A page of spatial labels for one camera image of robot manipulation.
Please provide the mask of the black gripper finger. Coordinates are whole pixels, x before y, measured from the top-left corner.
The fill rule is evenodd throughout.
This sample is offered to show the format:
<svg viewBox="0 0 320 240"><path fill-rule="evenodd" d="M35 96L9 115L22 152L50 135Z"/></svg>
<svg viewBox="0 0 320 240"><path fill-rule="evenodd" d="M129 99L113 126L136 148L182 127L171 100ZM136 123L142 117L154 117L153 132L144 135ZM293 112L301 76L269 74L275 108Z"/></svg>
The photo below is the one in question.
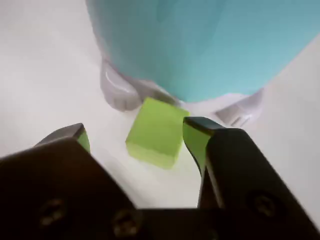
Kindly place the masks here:
<svg viewBox="0 0 320 240"><path fill-rule="evenodd" d="M0 159L3 240L132 239L140 215L93 158L82 123Z"/></svg>
<svg viewBox="0 0 320 240"><path fill-rule="evenodd" d="M243 129L189 116L183 140L198 165L201 191L214 194L214 239L319 239L319 230Z"/></svg>

